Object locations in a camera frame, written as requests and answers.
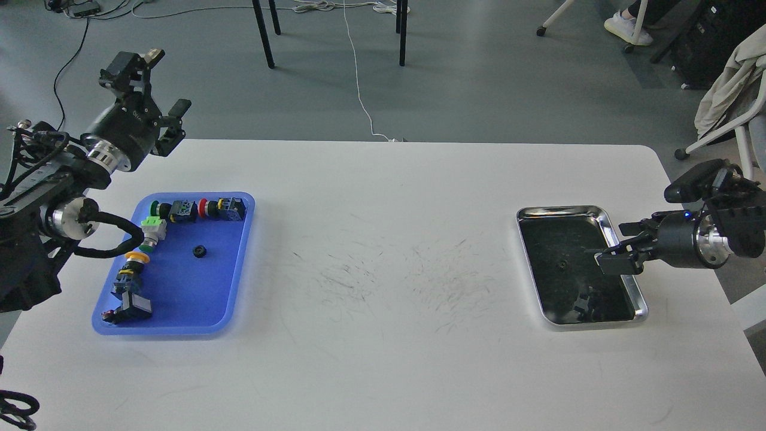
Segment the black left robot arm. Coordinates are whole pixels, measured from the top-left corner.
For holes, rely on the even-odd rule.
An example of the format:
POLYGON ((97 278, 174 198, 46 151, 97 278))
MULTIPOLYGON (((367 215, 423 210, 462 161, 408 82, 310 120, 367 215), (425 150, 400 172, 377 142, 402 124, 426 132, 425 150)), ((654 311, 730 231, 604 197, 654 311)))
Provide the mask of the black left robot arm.
POLYGON ((186 133, 191 101, 162 114, 151 97, 151 70, 165 52, 121 51, 99 72, 115 102, 80 137, 44 121, 22 121, 13 134, 2 183, 2 312, 27 311, 60 294, 58 274, 71 256, 109 259, 138 247, 139 226, 104 212, 85 196, 106 189, 114 171, 133 172, 146 156, 165 157, 186 133))

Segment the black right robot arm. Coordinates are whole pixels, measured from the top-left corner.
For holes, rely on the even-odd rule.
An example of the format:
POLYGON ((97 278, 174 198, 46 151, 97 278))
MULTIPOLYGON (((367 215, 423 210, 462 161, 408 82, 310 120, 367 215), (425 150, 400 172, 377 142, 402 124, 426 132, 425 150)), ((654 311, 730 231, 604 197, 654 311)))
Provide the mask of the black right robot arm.
POLYGON ((700 210, 656 212, 637 223, 623 223, 624 239, 594 250, 606 275, 638 275, 649 261, 674 268, 720 268, 731 256, 764 252, 764 191, 735 167, 687 172, 664 192, 671 204, 700 201, 700 210))

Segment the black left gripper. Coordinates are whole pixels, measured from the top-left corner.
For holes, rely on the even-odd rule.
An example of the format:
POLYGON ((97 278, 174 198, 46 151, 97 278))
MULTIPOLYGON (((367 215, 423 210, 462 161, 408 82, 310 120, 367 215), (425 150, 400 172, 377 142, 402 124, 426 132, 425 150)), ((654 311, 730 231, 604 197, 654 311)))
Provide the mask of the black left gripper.
POLYGON ((80 137, 87 158, 112 174, 133 172, 150 153, 167 157, 186 136, 183 115, 192 105, 178 99, 166 116, 151 97, 151 69, 165 56, 161 48, 146 54, 118 52, 106 69, 99 71, 99 85, 115 95, 115 103, 104 109, 80 137), (137 95, 137 101, 128 101, 137 95), (159 136, 159 128, 165 133, 159 136))

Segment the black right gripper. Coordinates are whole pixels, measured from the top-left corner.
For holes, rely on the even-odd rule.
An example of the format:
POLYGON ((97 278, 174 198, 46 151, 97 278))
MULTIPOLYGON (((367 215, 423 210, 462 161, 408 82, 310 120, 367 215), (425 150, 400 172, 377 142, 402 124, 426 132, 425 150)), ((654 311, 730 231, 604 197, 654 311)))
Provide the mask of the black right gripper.
POLYGON ((673 212, 661 221, 656 217, 620 223, 619 244, 594 252, 605 275, 639 275, 644 263, 659 259, 674 268, 722 267, 731 256, 726 237, 719 233, 709 214, 673 212))

